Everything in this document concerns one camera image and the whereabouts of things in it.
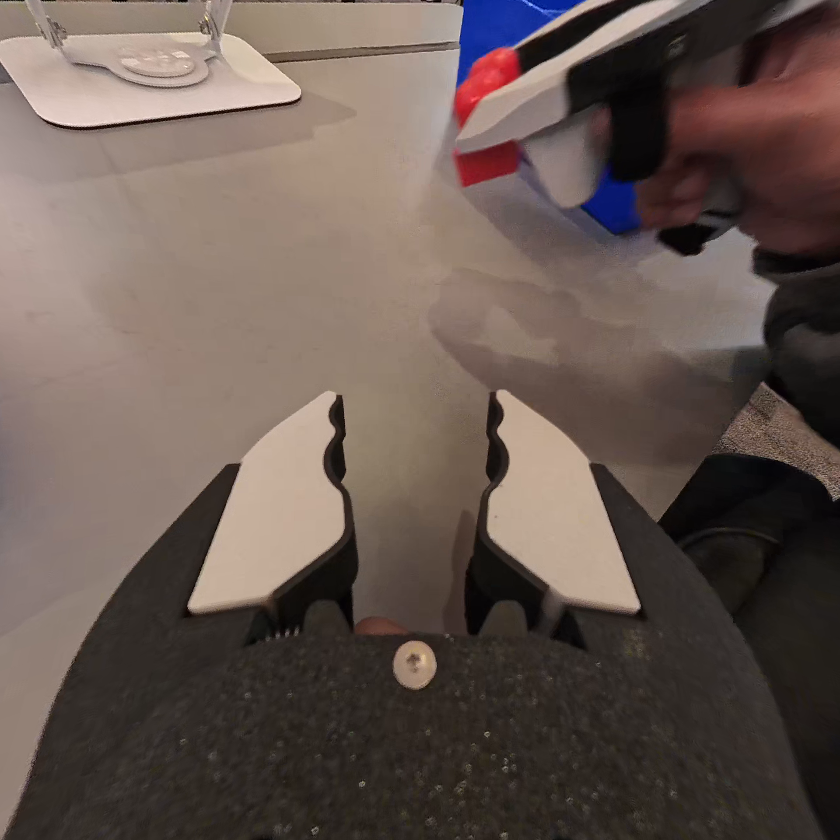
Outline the person's right hand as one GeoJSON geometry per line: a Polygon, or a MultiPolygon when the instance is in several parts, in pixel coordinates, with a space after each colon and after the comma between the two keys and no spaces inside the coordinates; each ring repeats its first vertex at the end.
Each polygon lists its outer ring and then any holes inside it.
{"type": "Polygon", "coordinates": [[[668,106],[664,165],[636,189],[644,226],[694,223],[709,185],[729,175],[742,189],[739,228],[757,246],[838,257],[837,8],[768,35],[750,84],[677,90],[668,106]]]}

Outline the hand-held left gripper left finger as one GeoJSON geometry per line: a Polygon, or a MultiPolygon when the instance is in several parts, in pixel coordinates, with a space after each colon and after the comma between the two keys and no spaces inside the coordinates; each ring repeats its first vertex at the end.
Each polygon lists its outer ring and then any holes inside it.
{"type": "Polygon", "coordinates": [[[324,392],[267,432],[238,465],[187,603],[191,615],[262,608],[295,631],[335,602],[353,621],[359,570],[343,399],[324,392]]]}

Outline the blue plastic storage bin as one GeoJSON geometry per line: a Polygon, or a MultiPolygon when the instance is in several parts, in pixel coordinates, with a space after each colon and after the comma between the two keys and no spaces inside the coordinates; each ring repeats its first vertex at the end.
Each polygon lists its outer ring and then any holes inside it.
{"type": "MultiPolygon", "coordinates": [[[[456,86],[475,62],[501,47],[511,47],[578,4],[577,1],[464,1],[459,36],[456,86]]],[[[581,210],[611,235],[641,228],[632,184],[616,182],[604,171],[598,189],[581,210]]]]}

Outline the grey desk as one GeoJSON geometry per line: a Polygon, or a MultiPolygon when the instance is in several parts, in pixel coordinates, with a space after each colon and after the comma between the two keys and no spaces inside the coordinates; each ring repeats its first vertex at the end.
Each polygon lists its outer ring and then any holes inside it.
{"type": "Polygon", "coordinates": [[[462,10],[240,4],[284,108],[75,131],[2,79],[2,830],[111,593],[218,471],[343,396],[357,616],[461,633],[507,389],[658,517],[747,402],[770,295],[450,156],[462,10]]]}

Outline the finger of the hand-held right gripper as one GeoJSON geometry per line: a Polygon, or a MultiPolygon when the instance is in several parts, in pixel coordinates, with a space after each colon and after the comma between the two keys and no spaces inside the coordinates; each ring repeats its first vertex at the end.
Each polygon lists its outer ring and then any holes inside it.
{"type": "Polygon", "coordinates": [[[718,48],[708,2],[586,2],[516,46],[516,72],[594,61],[618,74],[669,72],[718,48]]]}
{"type": "Polygon", "coordinates": [[[572,66],[537,66],[482,99],[458,129],[455,150],[473,152],[541,134],[564,136],[579,129],[572,114],[572,66]]]}

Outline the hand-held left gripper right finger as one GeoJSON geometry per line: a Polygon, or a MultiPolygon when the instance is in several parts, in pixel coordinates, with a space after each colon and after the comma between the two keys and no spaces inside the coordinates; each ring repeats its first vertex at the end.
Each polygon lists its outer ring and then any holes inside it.
{"type": "Polygon", "coordinates": [[[502,602],[519,605],[528,631],[549,636],[568,608],[641,616],[584,451],[507,390],[490,394],[486,436],[488,485],[465,578],[468,633],[502,602]]]}

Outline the white stand with wooden board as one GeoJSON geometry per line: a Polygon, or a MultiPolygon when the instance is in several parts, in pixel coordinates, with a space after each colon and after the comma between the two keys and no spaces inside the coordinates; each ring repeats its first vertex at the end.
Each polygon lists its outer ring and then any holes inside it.
{"type": "Polygon", "coordinates": [[[68,35],[43,2],[26,2],[38,36],[2,40],[2,67],[58,128],[93,130],[285,106],[299,85],[226,35],[232,2],[205,2],[196,33],[68,35]]]}

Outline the red single-stud toy block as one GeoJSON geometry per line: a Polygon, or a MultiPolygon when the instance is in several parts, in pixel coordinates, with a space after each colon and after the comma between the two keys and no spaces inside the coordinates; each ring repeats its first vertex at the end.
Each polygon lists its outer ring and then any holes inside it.
{"type": "MultiPolygon", "coordinates": [[[[465,127],[482,99],[516,80],[520,74],[518,53],[513,48],[494,49],[479,58],[455,94],[454,116],[458,128],[465,127]]],[[[467,188],[515,173],[520,151],[516,141],[508,141],[473,152],[454,150],[453,159],[459,182],[467,188]]]]}

